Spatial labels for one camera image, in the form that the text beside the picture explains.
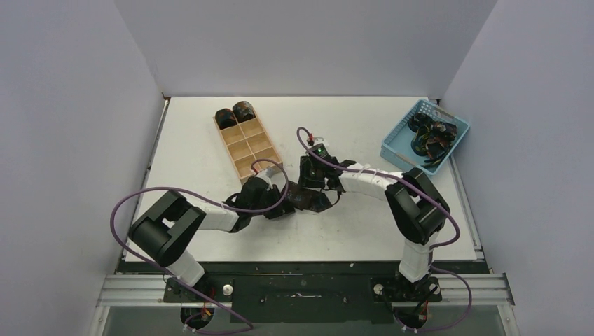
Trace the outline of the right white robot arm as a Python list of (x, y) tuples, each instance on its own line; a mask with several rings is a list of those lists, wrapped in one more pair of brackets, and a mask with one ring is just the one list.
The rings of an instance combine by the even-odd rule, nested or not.
[(360, 193), (388, 203), (405, 239), (396, 291), (405, 300), (414, 300), (423, 292), (433, 245), (450, 207), (422, 170), (413, 168), (398, 175), (353, 160), (338, 162), (324, 144), (318, 143), (300, 157), (298, 185), (338, 194)]

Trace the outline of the wooden compartment tray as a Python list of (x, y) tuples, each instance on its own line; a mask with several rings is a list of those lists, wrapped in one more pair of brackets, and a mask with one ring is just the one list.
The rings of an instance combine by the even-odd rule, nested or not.
[(271, 168), (272, 175), (280, 173), (270, 160), (282, 167), (282, 159), (258, 117), (218, 131), (242, 185), (256, 171)]

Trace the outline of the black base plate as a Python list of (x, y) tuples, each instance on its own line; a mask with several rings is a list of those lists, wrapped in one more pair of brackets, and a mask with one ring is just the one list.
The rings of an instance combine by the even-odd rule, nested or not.
[(438, 279), (409, 283), (397, 261), (206, 262), (200, 292), (253, 323), (391, 324), (440, 302)]

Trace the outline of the colourful ties pile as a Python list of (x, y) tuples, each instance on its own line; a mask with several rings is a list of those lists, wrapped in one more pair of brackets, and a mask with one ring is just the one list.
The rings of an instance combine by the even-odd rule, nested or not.
[(434, 120), (423, 113), (413, 115), (408, 127), (415, 133), (410, 146), (416, 155), (427, 158), (422, 165), (427, 169), (442, 163), (457, 137), (456, 125)]

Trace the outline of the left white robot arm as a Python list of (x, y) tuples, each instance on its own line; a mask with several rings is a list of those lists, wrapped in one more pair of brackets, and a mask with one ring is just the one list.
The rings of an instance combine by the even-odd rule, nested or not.
[(194, 205), (179, 191), (168, 190), (132, 224), (128, 237), (182, 282), (189, 300), (201, 301), (209, 292), (207, 271), (188, 251), (197, 231), (236, 233), (254, 216), (274, 220), (292, 214), (295, 208), (286, 196), (269, 178), (257, 176), (220, 204)]

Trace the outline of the blue plastic basket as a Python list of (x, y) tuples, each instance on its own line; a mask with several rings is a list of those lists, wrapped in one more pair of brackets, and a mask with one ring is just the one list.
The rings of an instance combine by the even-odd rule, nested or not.
[[(457, 126), (457, 137), (453, 144), (453, 148), (438, 166), (428, 169), (424, 168), (422, 165), (427, 158), (416, 155), (410, 146), (411, 140), (413, 139), (415, 133), (409, 129), (408, 121), (416, 113), (427, 114), (434, 120), (452, 123)], [(405, 116), (400, 119), (400, 121), (390, 131), (390, 133), (382, 140), (380, 157), (404, 171), (408, 171), (412, 168), (419, 168), (428, 175), (433, 176), (449, 159), (469, 129), (470, 124), (467, 121), (448, 113), (440, 106), (426, 99), (420, 99), (413, 105), (413, 107), (409, 109)]]

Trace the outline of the aluminium frame rail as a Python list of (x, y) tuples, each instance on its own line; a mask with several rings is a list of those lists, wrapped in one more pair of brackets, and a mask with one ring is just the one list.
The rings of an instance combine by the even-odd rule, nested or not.
[[(504, 274), (464, 274), (470, 285), (474, 305), (514, 306), (511, 289)], [(465, 305), (467, 290), (452, 276), (437, 276), (443, 301), (440, 305)], [(97, 300), (98, 307), (196, 307), (197, 303), (170, 303), (163, 300), (164, 277), (161, 275), (108, 275)]]

